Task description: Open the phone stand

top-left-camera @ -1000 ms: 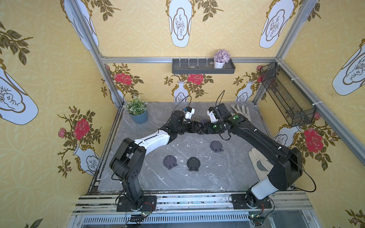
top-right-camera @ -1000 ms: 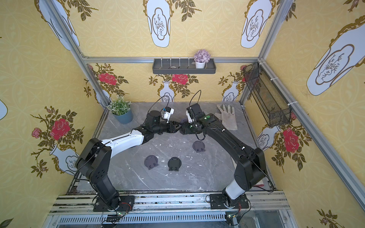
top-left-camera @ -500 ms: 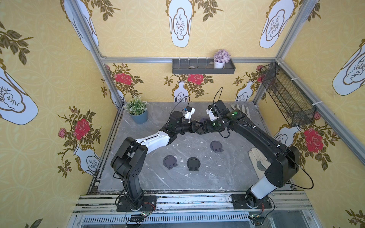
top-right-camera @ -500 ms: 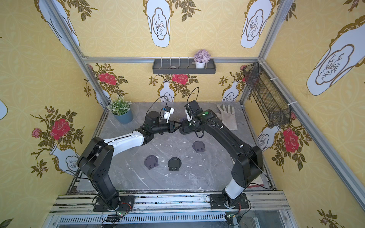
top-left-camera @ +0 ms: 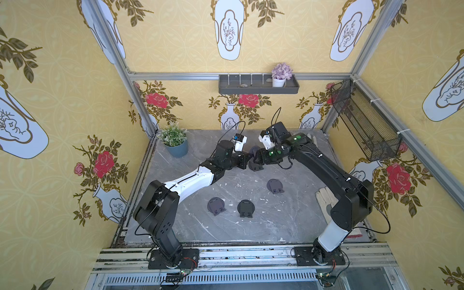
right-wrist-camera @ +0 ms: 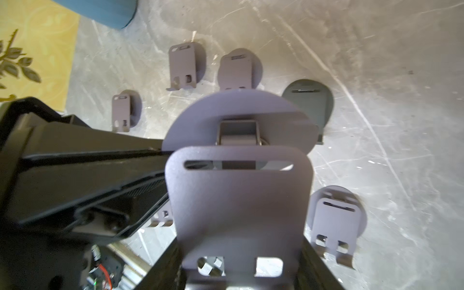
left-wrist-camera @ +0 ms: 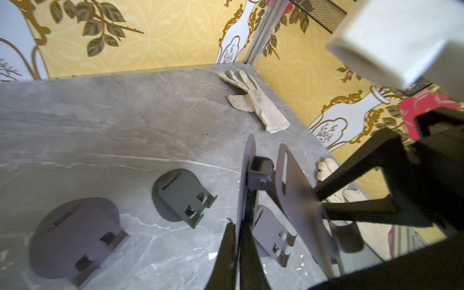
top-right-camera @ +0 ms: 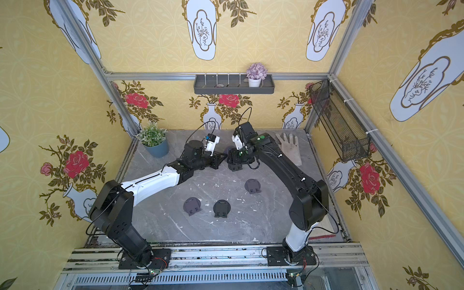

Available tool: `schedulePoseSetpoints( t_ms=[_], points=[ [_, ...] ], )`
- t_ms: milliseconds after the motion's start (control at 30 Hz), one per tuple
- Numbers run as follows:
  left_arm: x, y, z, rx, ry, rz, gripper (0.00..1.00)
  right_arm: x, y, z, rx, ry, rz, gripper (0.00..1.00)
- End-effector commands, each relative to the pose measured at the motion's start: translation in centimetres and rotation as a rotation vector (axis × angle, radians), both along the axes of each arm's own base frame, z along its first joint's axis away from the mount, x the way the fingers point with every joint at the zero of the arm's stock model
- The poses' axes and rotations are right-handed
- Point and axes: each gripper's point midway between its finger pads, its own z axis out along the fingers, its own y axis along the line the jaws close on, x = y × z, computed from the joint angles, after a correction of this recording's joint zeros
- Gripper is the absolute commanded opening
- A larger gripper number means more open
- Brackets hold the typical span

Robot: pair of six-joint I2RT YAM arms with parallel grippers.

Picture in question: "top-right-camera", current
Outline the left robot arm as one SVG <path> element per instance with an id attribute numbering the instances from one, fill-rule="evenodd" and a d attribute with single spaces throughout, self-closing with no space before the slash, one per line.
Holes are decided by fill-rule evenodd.
<path id="1" fill-rule="evenodd" d="M 118 244 L 138 267 L 148 267 L 154 254 L 147 240 L 132 225 L 133 208 L 156 193 L 182 184 L 197 170 L 217 169 L 227 158 L 226 154 L 215 151 L 219 142 L 220 138 L 213 134 L 206 136 L 205 143 L 188 141 L 181 157 L 161 170 L 133 181 L 108 181 L 89 211 L 91 222 Z"/>

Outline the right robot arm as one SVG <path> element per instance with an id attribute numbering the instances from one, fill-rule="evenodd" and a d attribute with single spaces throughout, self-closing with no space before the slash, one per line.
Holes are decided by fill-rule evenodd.
<path id="1" fill-rule="evenodd" d="M 249 122 L 240 124 L 233 133 L 235 148 L 228 152 L 228 168 L 242 170 L 255 161 L 267 165 L 290 192 L 293 202 L 289 209 L 292 221 L 283 247 L 296 256 L 306 246 L 310 232 L 329 213 L 329 189 L 323 181 L 316 181 L 301 171 L 267 133 L 258 134 Z"/>

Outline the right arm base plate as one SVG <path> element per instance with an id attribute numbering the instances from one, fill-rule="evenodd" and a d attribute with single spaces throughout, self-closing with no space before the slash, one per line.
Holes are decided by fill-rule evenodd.
<path id="1" fill-rule="evenodd" d="M 313 266 L 317 264 L 317 259 L 313 247 L 305 246 L 298 252 L 292 252 L 283 246 L 266 247 L 268 266 Z"/>

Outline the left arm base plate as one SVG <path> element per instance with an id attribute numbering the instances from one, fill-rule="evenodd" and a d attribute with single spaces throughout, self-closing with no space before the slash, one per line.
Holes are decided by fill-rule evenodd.
<path id="1" fill-rule="evenodd" d="M 152 249 L 133 258 L 126 251 L 122 252 L 118 260 L 118 269 L 159 269 L 169 266 L 172 250 L 168 248 Z"/>

